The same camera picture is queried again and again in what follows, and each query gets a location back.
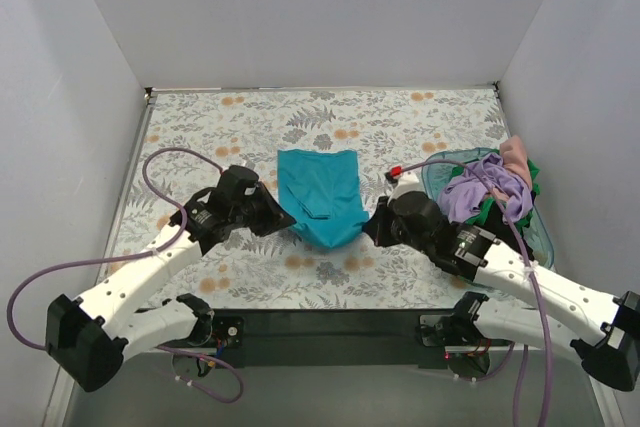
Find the teal t shirt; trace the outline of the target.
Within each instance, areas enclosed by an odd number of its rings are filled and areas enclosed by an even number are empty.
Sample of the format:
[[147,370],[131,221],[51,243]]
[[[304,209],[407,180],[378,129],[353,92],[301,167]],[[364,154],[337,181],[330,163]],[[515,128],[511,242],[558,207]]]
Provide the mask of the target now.
[[357,153],[281,150],[277,153],[278,202],[295,219],[291,228],[322,250],[342,248],[362,233],[364,209]]

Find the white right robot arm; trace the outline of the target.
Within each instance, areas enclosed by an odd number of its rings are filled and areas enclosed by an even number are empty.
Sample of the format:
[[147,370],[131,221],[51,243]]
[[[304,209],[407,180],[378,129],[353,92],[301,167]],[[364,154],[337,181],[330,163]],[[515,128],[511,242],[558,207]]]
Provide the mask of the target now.
[[382,197],[363,231],[378,247],[406,245],[442,271],[502,291],[523,307],[509,309],[481,292],[467,292],[436,325],[449,345],[505,340],[577,362],[595,380],[630,392],[639,377],[639,296],[620,296],[529,265],[494,234],[451,223],[420,191]]

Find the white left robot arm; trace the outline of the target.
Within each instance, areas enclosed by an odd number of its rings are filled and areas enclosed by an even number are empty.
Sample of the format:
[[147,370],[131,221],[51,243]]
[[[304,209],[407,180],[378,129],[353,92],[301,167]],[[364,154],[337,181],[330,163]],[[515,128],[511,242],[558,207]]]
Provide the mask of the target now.
[[48,307],[47,354],[86,392],[105,386],[131,358],[166,343],[205,345],[213,333],[213,310],[182,294],[158,308],[147,300],[186,267],[201,260],[233,230],[265,237],[295,220],[258,175],[233,165],[214,187],[194,194],[156,238],[132,260],[75,299]]

